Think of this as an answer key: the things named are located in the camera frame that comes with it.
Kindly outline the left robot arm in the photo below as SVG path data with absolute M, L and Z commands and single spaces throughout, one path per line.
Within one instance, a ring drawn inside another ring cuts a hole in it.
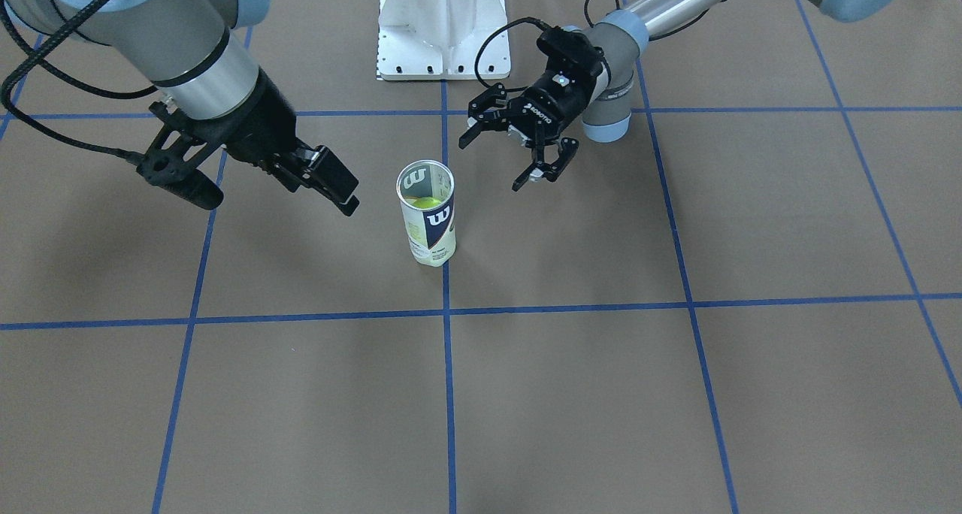
M 530 154 L 512 184 L 556 181 L 573 161 L 579 141 L 567 136 L 579 123 L 594 142 L 621 140 L 630 128 L 636 66 L 646 49 L 697 24 L 730 0 L 634 0 L 618 2 L 604 17 L 582 27 L 551 25 L 522 17 L 502 25 L 496 35 L 530 24 L 538 29 L 537 48 L 546 59 L 528 86 L 481 79 L 482 92 L 467 104 L 466 130 L 458 141 L 468 148 L 485 132 L 501 132 Z M 807 0 L 839 23 L 870 17 L 893 0 Z

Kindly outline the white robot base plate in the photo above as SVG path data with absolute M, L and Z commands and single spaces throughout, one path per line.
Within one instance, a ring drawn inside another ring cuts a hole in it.
M 380 0 L 379 80 L 501 80 L 512 61 L 506 0 Z

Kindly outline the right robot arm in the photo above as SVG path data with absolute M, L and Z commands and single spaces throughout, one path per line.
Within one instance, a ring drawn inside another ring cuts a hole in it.
M 130 162 L 148 184 L 204 210 L 216 209 L 223 193 L 200 167 L 225 149 L 290 192 L 312 189 L 350 216 L 357 178 L 329 148 L 299 140 L 295 111 L 234 36 L 268 8 L 269 0 L 2 0 L 2 25 L 26 54 L 4 79 L 2 104 L 48 137 Z M 68 38 L 116 49 L 150 86 L 107 92 L 68 76 L 47 61 Z M 14 106 L 13 88 L 34 68 L 105 98 L 161 93 L 149 110 L 162 129 L 144 153 L 63 136 Z

